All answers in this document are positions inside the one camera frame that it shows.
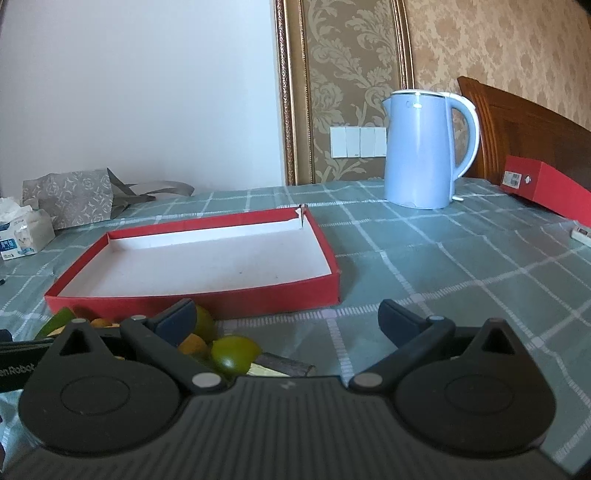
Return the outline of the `small brown longan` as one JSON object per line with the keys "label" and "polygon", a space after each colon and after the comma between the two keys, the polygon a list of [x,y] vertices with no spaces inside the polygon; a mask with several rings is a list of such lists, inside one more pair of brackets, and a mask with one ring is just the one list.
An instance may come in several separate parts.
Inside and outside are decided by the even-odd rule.
{"label": "small brown longan", "polygon": [[181,342],[177,350],[184,355],[197,358],[207,358],[209,349],[207,343],[198,335],[191,333],[183,342]]}

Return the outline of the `green tomato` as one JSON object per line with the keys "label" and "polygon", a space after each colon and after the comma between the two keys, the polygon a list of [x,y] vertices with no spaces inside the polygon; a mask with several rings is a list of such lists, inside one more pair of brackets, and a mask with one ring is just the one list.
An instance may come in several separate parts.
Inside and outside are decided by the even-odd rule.
{"label": "green tomato", "polygon": [[262,348],[252,339],[230,335],[212,343],[211,361],[226,376],[242,376],[262,353]]}
{"label": "green tomato", "polygon": [[195,323],[193,333],[204,342],[211,343],[218,337],[215,321],[204,307],[197,305],[195,306],[195,310],[197,311],[197,323]]}

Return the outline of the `green cucumber piece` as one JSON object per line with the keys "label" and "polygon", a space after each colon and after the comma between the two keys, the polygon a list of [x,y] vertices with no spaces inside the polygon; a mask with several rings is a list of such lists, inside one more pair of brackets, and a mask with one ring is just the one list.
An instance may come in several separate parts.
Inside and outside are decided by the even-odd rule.
{"label": "green cucumber piece", "polygon": [[46,338],[53,331],[64,327],[67,323],[76,317],[74,312],[68,307],[61,308],[55,313],[38,331],[35,336],[36,340]]}

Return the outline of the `yellow ridged fruit piece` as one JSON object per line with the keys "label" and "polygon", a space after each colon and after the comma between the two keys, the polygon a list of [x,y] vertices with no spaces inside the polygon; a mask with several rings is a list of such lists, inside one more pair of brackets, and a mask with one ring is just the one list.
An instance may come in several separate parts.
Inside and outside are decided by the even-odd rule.
{"label": "yellow ridged fruit piece", "polygon": [[118,328],[119,324],[104,318],[96,318],[90,322],[93,328]]}

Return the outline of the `eggplant piece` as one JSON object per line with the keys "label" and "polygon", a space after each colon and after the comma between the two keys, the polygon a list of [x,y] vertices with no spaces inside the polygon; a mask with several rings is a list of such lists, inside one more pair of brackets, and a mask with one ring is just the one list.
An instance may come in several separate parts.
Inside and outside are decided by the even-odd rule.
{"label": "eggplant piece", "polygon": [[247,375],[259,377],[310,377],[315,376],[315,366],[263,352],[250,364]]}

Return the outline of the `red shallow cardboard box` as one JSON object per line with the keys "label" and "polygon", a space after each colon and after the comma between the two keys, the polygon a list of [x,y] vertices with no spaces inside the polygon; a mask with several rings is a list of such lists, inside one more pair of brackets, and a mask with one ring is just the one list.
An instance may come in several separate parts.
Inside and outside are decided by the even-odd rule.
{"label": "red shallow cardboard box", "polygon": [[188,298],[218,320],[339,304],[339,266],[307,206],[102,235],[47,290],[52,312],[152,316]]}

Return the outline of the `checked green tablecloth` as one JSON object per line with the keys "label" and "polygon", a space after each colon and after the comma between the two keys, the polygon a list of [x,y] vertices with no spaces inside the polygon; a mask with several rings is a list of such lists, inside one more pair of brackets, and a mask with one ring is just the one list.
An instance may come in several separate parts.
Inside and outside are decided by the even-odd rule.
{"label": "checked green tablecloth", "polygon": [[557,399],[545,451],[575,471],[590,457],[590,250],[573,223],[484,180],[457,183],[436,211],[388,203],[379,181],[198,193],[128,208],[59,233],[39,254],[1,267],[1,325],[30,340],[50,318],[48,288],[104,233],[189,218],[307,205],[341,270],[341,301],[304,313],[223,321],[223,334],[344,379],[393,351],[377,312],[393,299],[459,325],[507,320]]}

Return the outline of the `tissue pack with cat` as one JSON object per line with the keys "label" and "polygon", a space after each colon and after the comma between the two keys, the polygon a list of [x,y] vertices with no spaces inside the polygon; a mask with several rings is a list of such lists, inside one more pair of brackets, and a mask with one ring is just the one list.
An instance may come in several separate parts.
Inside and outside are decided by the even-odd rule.
{"label": "tissue pack with cat", "polygon": [[13,198],[1,199],[1,258],[4,261],[35,255],[54,238],[50,216]]}

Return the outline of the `light blue electric kettle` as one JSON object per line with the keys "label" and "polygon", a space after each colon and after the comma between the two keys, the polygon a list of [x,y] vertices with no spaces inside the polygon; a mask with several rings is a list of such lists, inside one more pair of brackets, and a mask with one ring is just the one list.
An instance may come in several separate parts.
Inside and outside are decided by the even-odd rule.
{"label": "light blue electric kettle", "polygon": [[[455,182],[474,163],[480,146],[476,106],[450,92],[406,89],[383,101],[388,114],[385,198],[413,209],[437,210],[453,202]],[[468,126],[467,151],[456,162],[453,112]]]}

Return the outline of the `grey patterned gift bag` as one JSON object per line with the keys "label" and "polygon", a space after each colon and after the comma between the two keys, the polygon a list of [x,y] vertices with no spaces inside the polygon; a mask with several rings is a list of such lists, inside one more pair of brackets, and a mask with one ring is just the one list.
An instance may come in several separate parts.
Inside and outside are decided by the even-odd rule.
{"label": "grey patterned gift bag", "polygon": [[22,184],[22,201],[50,216],[53,228],[63,230],[107,221],[132,205],[172,197],[190,197],[194,187],[158,180],[126,184],[110,169],[49,173]]}

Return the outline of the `small white box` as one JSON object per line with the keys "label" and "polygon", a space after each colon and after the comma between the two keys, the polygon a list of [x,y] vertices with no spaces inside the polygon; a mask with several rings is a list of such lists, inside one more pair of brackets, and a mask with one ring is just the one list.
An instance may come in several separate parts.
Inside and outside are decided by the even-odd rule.
{"label": "small white box", "polygon": [[574,227],[571,230],[570,236],[573,240],[576,240],[587,247],[591,247],[591,235],[585,228],[580,226]]}

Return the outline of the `red box with label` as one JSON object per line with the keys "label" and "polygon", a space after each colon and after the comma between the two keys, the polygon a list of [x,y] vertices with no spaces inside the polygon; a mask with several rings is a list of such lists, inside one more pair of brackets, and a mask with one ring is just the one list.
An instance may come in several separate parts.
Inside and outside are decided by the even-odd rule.
{"label": "red box with label", "polygon": [[508,156],[501,189],[590,226],[590,191],[549,164]]}

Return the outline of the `wooden headboard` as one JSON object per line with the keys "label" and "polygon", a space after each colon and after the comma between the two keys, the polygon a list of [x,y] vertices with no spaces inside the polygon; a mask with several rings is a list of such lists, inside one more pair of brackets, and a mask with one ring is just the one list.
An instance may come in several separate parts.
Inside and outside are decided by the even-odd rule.
{"label": "wooden headboard", "polygon": [[574,121],[476,79],[458,78],[461,93],[476,106],[481,142],[469,177],[499,185],[509,156],[543,161],[590,187],[591,132]]}

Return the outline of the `white wall switch panel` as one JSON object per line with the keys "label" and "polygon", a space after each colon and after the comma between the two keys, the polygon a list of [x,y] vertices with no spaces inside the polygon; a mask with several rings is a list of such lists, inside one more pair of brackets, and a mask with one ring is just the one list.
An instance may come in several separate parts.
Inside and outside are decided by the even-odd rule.
{"label": "white wall switch panel", "polygon": [[332,126],[329,141],[335,159],[382,158],[387,154],[385,127]]}

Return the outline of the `gold picture frame moulding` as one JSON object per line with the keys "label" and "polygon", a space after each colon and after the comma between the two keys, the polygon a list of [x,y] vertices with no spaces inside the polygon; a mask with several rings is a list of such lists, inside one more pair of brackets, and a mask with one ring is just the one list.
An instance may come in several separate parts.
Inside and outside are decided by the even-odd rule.
{"label": "gold picture frame moulding", "polygon": [[383,177],[383,156],[335,158],[334,126],[385,127],[384,98],[415,84],[403,1],[276,1],[287,184]]}

